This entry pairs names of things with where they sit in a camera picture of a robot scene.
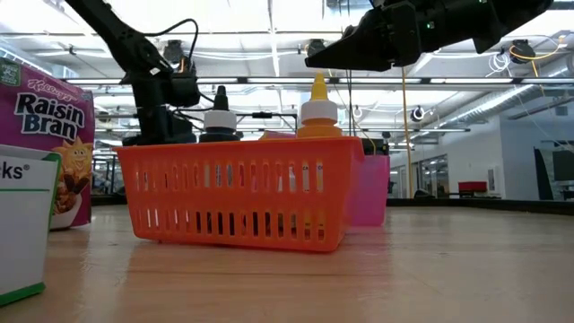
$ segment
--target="table surface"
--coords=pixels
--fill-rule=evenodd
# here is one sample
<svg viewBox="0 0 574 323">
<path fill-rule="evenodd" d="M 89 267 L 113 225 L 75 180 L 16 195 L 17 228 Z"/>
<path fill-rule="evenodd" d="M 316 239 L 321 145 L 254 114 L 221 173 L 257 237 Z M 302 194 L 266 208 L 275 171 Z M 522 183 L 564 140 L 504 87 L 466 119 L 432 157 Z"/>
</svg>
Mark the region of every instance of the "table surface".
<svg viewBox="0 0 574 323">
<path fill-rule="evenodd" d="M 390 208 L 331 254 L 158 244 L 125 206 L 49 235 L 47 290 L 1 322 L 574 321 L 574 218 Z"/>
</svg>

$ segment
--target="ceiling pipe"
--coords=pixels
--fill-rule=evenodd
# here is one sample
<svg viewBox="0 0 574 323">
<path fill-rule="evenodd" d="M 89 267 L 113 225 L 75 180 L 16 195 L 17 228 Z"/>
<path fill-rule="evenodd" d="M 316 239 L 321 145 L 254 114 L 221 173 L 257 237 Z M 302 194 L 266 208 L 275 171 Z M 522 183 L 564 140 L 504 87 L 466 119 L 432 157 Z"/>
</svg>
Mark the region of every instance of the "ceiling pipe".
<svg viewBox="0 0 574 323">
<path fill-rule="evenodd" d="M 568 96 L 568 97 L 559 99 L 559 100 L 557 100 L 557 101 L 555 101 L 555 102 L 552 102 L 552 103 L 549 103 L 549 104 L 543 104 L 543 105 L 540 106 L 540 107 L 533 108 L 533 109 L 530 109 L 530 110 L 526 110 L 526 111 L 524 111 L 524 112 L 517 113 L 517 114 L 515 114 L 515 115 L 513 115 L 513 116 L 510 116 L 510 117 L 509 117 L 509 120 L 519 120 L 519 119 L 521 119 L 521 118 L 530 117 L 530 116 L 535 115 L 536 113 L 540 113 L 540 112 L 543 112 L 543 111 L 546 111 L 546 110 L 549 110 L 549 109 L 554 109 L 554 108 L 556 108 L 556 107 L 560 107 L 561 105 L 568 104 L 568 103 L 573 102 L 573 101 L 574 101 L 574 97 Z"/>
<path fill-rule="evenodd" d="M 571 77 L 574 76 L 574 55 L 568 54 L 544 67 L 545 77 Z M 495 92 L 482 96 L 480 99 L 466 104 L 453 114 L 446 117 L 445 121 L 435 127 L 453 127 L 457 124 L 472 124 L 483 121 L 497 115 L 504 110 L 511 109 L 524 102 L 537 99 L 542 96 L 540 86 L 518 85 L 504 92 Z"/>
</svg>

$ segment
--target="cartoon sun mascot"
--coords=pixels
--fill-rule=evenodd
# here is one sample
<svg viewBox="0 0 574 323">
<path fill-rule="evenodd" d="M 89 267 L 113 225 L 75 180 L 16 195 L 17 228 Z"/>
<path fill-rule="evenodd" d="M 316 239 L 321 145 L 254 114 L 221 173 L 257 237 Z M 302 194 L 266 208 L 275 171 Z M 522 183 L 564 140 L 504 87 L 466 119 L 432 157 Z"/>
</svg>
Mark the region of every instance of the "cartoon sun mascot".
<svg viewBox="0 0 574 323">
<path fill-rule="evenodd" d="M 54 148 L 55 152 L 62 154 L 62 175 L 72 175 L 76 181 L 89 178 L 92 148 L 93 144 L 82 143 L 80 137 L 77 137 L 73 144 L 64 140 L 62 147 Z"/>
</svg>

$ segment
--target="raisin bran cereal box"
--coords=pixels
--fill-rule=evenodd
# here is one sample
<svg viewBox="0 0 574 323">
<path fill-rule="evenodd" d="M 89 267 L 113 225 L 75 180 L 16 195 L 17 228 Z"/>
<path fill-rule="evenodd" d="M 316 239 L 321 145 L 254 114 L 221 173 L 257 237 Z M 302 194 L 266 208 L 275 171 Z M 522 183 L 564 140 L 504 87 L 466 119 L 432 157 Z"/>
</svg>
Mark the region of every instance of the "raisin bran cereal box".
<svg viewBox="0 0 574 323">
<path fill-rule="evenodd" d="M 51 229 L 91 218 L 93 97 L 78 87 L 0 58 L 0 144 L 62 155 Z"/>
</svg>

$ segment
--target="black bottle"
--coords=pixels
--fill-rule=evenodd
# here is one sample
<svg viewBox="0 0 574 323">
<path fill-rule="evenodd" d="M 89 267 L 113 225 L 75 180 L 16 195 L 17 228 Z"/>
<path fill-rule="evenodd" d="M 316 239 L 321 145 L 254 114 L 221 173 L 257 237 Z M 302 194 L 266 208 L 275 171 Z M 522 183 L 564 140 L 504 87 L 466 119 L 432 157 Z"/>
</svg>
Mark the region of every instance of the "black bottle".
<svg viewBox="0 0 574 323">
<path fill-rule="evenodd" d="M 205 133 L 199 136 L 200 143 L 239 141 L 235 135 L 237 117 L 230 111 L 225 86 L 217 87 L 213 110 L 206 112 L 204 117 Z"/>
</svg>

